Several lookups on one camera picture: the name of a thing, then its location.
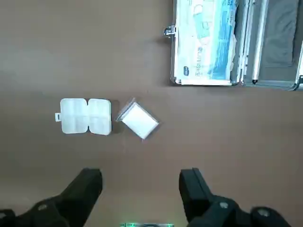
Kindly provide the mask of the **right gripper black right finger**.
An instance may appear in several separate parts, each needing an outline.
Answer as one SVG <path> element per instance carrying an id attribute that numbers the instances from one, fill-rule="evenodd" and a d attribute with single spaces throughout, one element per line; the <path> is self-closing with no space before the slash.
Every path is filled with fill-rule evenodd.
<path id="1" fill-rule="evenodd" d="M 182 169 L 179 193 L 189 227 L 289 227 L 276 210 L 253 207 L 242 210 L 233 199 L 211 192 L 198 168 Z"/>

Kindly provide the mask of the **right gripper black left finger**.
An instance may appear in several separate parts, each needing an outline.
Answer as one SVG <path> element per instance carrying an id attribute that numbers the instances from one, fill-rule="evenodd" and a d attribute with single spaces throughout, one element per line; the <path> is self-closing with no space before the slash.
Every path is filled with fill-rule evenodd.
<path id="1" fill-rule="evenodd" d="M 0 210 L 2 227 L 83 227 L 103 189 L 102 173 L 84 168 L 58 195 L 37 202 L 27 212 L 16 215 Z"/>

